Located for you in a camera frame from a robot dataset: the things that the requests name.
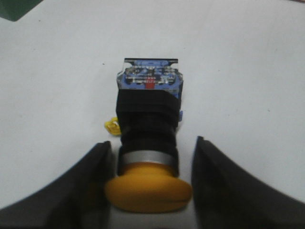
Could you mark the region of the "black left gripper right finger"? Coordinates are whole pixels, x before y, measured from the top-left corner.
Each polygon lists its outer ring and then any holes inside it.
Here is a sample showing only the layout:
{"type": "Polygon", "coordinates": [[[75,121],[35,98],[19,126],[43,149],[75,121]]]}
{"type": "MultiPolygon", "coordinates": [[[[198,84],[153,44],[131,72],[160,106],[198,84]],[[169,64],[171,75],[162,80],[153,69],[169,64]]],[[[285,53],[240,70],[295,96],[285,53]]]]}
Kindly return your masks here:
{"type": "Polygon", "coordinates": [[[201,229],[303,229],[305,205],[255,178],[199,136],[192,164],[201,229]]]}

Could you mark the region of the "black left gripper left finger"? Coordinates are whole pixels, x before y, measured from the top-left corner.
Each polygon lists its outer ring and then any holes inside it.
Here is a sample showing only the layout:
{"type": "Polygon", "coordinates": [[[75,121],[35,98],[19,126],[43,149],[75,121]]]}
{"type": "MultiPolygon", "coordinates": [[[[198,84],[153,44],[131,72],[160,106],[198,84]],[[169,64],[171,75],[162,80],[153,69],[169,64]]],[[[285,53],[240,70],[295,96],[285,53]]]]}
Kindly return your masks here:
{"type": "Polygon", "coordinates": [[[0,211],[2,229],[106,229],[103,190],[113,176],[111,143],[97,143],[78,163],[36,193],[0,211]]]}

